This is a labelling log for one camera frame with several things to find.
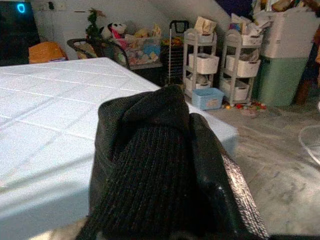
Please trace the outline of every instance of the chair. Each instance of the chair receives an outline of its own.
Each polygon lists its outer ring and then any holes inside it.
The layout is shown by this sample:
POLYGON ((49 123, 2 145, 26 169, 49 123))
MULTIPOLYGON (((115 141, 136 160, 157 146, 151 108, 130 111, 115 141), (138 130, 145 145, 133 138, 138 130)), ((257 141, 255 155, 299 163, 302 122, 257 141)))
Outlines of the chair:
POLYGON ((126 52, 121 46, 112 41, 74 38, 66 43, 77 52, 79 59, 107 57, 130 69, 126 52))

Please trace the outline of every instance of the black monitor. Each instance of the black monitor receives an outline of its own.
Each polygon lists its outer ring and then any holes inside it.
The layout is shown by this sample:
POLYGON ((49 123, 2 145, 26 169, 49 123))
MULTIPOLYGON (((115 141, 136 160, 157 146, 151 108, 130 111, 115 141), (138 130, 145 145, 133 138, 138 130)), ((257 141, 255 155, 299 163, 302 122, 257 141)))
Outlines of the black monitor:
POLYGON ((28 48, 38 43, 31 4, 0 1, 0 66, 29 63, 28 48))

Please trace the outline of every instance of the green storage container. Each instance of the green storage container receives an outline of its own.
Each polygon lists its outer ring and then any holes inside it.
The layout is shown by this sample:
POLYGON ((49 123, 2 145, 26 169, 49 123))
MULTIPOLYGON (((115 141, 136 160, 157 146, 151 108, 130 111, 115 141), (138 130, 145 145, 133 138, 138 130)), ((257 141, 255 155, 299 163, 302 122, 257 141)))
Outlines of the green storage container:
POLYGON ((261 65, 252 97, 267 106, 292 103, 308 58, 269 58, 261 56, 261 65))

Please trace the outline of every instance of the table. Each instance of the table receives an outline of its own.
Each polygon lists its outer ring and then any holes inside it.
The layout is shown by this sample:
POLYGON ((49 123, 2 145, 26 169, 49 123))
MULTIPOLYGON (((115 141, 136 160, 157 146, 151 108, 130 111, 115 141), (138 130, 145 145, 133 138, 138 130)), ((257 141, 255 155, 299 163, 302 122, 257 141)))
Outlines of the table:
MULTIPOLYGON (((0 67, 0 239, 88 214, 99 105, 158 88, 108 58, 0 67)), ((233 155, 236 129, 189 109, 233 155)))

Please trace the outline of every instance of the potted plant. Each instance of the potted plant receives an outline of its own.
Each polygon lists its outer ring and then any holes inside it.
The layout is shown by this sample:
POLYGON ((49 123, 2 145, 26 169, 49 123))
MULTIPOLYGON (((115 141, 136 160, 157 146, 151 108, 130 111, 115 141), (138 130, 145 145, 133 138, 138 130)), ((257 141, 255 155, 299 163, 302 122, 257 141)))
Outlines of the potted plant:
POLYGON ((88 16, 88 21, 91 23, 86 29, 86 37, 87 39, 94 41, 94 40, 102 40, 103 37, 101 35, 101 32, 103 31, 104 27, 98 27, 97 26, 97 17, 103 17, 105 18, 106 15, 100 10, 96 10, 94 8, 91 8, 89 10, 90 14, 88 16))

